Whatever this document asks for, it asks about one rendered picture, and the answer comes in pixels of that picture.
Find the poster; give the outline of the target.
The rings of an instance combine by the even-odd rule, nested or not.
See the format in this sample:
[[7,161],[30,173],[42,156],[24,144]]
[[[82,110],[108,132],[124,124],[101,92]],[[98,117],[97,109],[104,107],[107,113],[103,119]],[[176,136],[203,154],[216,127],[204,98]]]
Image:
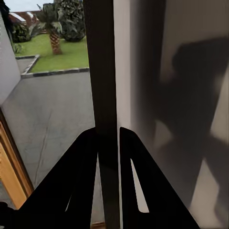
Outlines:
[[114,1],[83,0],[105,229],[120,229]]

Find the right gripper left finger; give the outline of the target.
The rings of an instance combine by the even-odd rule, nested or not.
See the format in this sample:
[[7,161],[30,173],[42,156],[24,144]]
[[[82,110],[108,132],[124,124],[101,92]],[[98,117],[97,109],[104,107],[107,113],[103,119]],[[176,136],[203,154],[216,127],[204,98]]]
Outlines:
[[97,153],[94,127],[79,135],[4,229],[90,229]]

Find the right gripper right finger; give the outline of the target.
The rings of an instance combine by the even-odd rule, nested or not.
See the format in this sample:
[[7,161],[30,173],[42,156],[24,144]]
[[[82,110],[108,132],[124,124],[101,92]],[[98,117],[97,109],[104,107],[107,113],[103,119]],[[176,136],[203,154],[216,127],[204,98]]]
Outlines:
[[[149,209],[138,210],[132,162]],[[200,229],[138,135],[120,127],[123,229]]]

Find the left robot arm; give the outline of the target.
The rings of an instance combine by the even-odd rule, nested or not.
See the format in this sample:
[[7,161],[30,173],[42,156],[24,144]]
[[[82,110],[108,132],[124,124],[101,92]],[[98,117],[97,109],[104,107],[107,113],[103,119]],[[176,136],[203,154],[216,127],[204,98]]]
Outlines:
[[7,206],[7,203],[0,202],[0,229],[4,229],[13,218],[15,211]]

